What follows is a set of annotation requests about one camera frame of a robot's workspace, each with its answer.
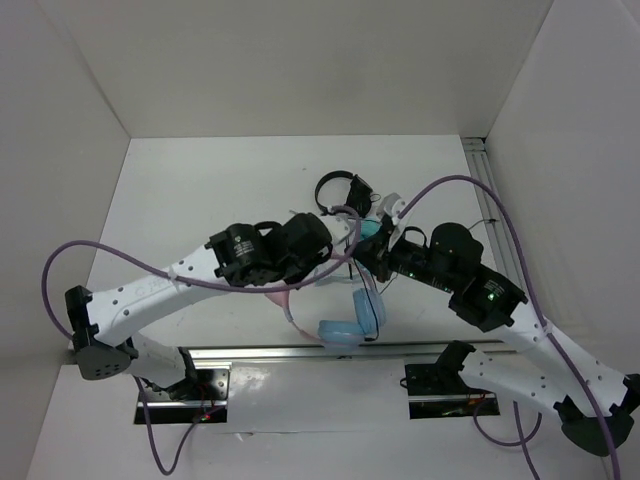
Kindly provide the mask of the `pink blue cat-ear headphones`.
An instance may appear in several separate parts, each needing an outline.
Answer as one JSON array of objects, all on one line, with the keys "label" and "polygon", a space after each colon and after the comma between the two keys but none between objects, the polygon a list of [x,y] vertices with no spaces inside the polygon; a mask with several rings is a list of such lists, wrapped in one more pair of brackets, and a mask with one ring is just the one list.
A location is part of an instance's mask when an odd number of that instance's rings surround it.
[{"label": "pink blue cat-ear headphones", "polygon": [[358,262],[352,260],[358,273],[356,281],[349,284],[337,284],[348,287],[351,293],[351,317],[346,320],[320,320],[314,333],[298,325],[290,306],[290,291],[267,293],[265,297],[280,307],[287,323],[297,333],[310,342],[321,345],[329,350],[354,350],[362,344],[375,342],[380,337],[381,329],[387,323],[387,314],[382,292],[369,289],[364,276],[360,272]]}]

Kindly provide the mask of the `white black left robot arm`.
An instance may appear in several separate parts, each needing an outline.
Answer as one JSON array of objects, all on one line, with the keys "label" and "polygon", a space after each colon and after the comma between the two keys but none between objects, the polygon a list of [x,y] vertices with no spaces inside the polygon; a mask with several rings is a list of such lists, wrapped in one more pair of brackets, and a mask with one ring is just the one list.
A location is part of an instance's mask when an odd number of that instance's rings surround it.
[{"label": "white black left robot arm", "polygon": [[202,380],[188,350],[154,341],[143,329],[214,296],[296,285],[330,259],[337,242],[328,223],[311,213],[298,213],[284,224],[237,223],[156,274],[107,291],[68,290],[65,302],[82,378],[126,373],[173,399],[189,397]]}]

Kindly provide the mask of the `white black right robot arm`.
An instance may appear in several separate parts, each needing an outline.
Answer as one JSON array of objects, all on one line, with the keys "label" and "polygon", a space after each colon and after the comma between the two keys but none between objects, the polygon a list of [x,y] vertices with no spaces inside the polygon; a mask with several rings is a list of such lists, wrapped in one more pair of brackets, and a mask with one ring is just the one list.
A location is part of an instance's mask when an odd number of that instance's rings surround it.
[{"label": "white black right robot arm", "polygon": [[429,243],[396,242],[380,230],[358,243],[355,259],[380,281],[394,273],[449,294],[467,324],[509,345],[539,369],[502,365],[462,342],[451,343],[436,369],[448,392],[465,385],[503,394],[555,419],[582,450],[600,457],[621,446],[634,426],[639,377],[606,366],[550,321],[538,318],[525,293],[482,265],[483,246],[456,223],[436,227]]}]

